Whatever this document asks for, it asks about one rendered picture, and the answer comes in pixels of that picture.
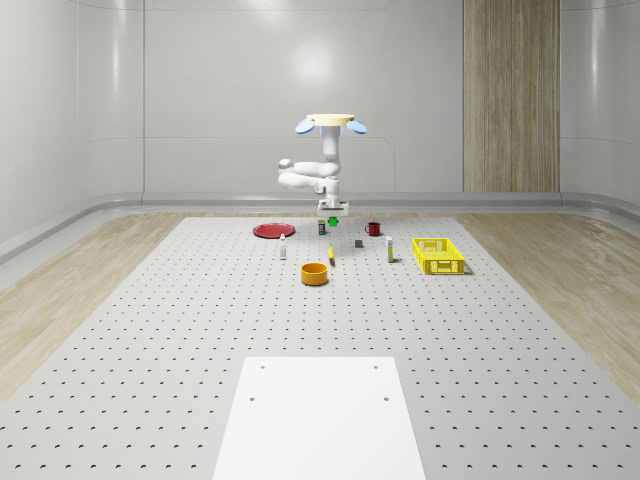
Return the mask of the red plate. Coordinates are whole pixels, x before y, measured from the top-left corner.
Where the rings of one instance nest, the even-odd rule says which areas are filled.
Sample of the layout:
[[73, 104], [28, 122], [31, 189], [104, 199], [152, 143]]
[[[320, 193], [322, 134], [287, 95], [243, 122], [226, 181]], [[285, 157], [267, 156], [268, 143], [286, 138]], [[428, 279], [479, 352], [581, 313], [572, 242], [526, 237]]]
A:
[[286, 223], [264, 223], [253, 228], [253, 234], [264, 239], [279, 239], [296, 233], [295, 227]]

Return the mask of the yellow bowl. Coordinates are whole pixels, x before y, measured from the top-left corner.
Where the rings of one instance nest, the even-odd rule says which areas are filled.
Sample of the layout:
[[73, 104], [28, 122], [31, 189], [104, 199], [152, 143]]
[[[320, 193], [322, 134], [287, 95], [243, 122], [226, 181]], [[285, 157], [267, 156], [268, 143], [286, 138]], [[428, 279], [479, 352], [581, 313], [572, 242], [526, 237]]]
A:
[[328, 281], [328, 267], [322, 263], [306, 263], [301, 266], [301, 281], [305, 285], [320, 286]]

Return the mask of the drone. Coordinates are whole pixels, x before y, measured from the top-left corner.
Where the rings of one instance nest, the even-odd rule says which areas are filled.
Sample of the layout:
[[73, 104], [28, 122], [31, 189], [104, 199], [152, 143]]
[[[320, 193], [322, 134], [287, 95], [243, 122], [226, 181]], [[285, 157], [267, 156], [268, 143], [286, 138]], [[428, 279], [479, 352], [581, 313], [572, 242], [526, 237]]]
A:
[[366, 134], [367, 127], [351, 114], [309, 114], [295, 127], [297, 134], [306, 134], [316, 126], [319, 127], [344, 127], [357, 134]]

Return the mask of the yellow basket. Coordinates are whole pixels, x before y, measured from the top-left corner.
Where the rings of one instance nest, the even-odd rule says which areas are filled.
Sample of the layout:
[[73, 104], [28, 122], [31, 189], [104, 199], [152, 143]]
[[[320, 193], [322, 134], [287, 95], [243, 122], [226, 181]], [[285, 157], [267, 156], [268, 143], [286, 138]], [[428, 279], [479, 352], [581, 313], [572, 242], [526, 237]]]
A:
[[464, 257], [447, 238], [413, 238], [412, 253], [425, 274], [464, 273]]

